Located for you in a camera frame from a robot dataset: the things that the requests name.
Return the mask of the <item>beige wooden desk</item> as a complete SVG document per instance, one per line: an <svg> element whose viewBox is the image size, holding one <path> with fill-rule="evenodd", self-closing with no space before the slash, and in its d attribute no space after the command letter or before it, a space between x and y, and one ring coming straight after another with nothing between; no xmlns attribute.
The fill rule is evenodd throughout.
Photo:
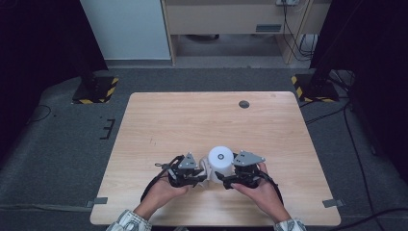
<svg viewBox="0 0 408 231"><path fill-rule="evenodd" d="M276 0L161 0L170 56L184 35L275 35L289 64L303 35L320 33L333 0L300 0L276 6Z"/></svg>

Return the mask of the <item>black stand with striped base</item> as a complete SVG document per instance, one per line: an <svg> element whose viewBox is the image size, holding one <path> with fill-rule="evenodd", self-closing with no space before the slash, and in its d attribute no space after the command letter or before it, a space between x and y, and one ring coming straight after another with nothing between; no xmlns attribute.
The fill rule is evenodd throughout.
<svg viewBox="0 0 408 231"><path fill-rule="evenodd" d="M330 45L317 63L313 74L295 74L291 78L301 102L335 102L339 100L339 95L333 84L328 82L332 53L333 45Z"/></svg>
<svg viewBox="0 0 408 231"><path fill-rule="evenodd" d="M89 68L85 57L73 48L73 64L81 77L81 83L72 96L74 104L107 103L110 101L118 79L113 76L97 77Z"/></svg>

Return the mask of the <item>person's left hand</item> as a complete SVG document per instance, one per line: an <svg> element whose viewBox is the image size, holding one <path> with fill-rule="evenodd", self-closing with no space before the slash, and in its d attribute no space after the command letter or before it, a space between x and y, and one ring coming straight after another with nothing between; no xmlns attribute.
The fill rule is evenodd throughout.
<svg viewBox="0 0 408 231"><path fill-rule="evenodd" d="M190 188L190 186L174 188L166 178L160 178L148 191L143 201L133 210L133 213L150 220L157 210L172 199L186 194Z"/></svg>

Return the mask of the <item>black curtain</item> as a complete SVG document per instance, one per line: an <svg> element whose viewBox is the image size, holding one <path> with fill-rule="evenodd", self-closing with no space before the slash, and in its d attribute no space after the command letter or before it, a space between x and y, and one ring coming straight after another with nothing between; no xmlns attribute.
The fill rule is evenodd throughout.
<svg viewBox="0 0 408 231"><path fill-rule="evenodd" d="M408 0L332 0L310 67L354 73L357 114L408 184Z"/></svg>
<svg viewBox="0 0 408 231"><path fill-rule="evenodd" d="M73 48L107 67L80 0L0 0L0 165L42 92L79 76Z"/></svg>

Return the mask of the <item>white cabinet panel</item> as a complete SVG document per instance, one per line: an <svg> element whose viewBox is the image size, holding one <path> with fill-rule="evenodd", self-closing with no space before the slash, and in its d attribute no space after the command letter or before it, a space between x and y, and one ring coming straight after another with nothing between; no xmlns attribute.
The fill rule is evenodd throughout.
<svg viewBox="0 0 408 231"><path fill-rule="evenodd" d="M161 0L80 0L106 60L169 60Z"/></svg>

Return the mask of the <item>white cloth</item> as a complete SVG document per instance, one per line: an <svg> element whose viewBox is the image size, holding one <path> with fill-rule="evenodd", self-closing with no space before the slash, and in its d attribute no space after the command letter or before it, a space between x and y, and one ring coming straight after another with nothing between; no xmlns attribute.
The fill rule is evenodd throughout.
<svg viewBox="0 0 408 231"><path fill-rule="evenodd" d="M208 161L207 157L203 157L199 161L199 167L201 169L201 172L199 173L200 176L205 176L207 181L210 181L212 179L212 167Z"/></svg>

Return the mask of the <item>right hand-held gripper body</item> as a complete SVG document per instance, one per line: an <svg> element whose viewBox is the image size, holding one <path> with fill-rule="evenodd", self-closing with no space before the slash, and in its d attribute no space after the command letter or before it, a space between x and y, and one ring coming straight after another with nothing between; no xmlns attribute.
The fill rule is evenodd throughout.
<svg viewBox="0 0 408 231"><path fill-rule="evenodd" d="M258 164L265 160L264 157L242 150L240 153L235 154L235 158L232 162L235 168L235 177L228 181L233 182L233 184L238 183L244 185L250 189L257 188L258 179L260 178Z"/></svg>

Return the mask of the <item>grey tape strip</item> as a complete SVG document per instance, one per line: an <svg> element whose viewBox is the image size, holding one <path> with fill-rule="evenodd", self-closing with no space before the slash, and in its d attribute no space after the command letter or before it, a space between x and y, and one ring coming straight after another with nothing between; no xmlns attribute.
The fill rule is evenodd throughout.
<svg viewBox="0 0 408 231"><path fill-rule="evenodd" d="M323 200L322 204L325 208L330 208L330 207L343 207L344 202L341 199L327 199Z"/></svg>
<svg viewBox="0 0 408 231"><path fill-rule="evenodd" d="M94 205L107 204L108 197L95 197L93 200L88 200L85 204L86 208L92 208Z"/></svg>

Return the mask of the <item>person's right hand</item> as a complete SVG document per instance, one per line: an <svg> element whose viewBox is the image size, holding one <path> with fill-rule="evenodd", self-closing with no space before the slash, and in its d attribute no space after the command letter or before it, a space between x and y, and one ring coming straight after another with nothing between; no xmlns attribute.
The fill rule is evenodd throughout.
<svg viewBox="0 0 408 231"><path fill-rule="evenodd" d="M259 209L267 214L275 224L291 218L275 188L267 180L261 178L259 186L255 189L238 183L232 184L232 188L252 199Z"/></svg>

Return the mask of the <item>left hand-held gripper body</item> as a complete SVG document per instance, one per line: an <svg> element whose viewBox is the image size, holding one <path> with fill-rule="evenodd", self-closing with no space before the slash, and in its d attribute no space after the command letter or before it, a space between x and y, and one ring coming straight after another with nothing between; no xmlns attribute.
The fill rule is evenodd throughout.
<svg viewBox="0 0 408 231"><path fill-rule="evenodd" d="M193 176L199 176L201 169L198 167L192 154L175 157L167 169L168 181L174 188L187 186L188 182L194 182Z"/></svg>

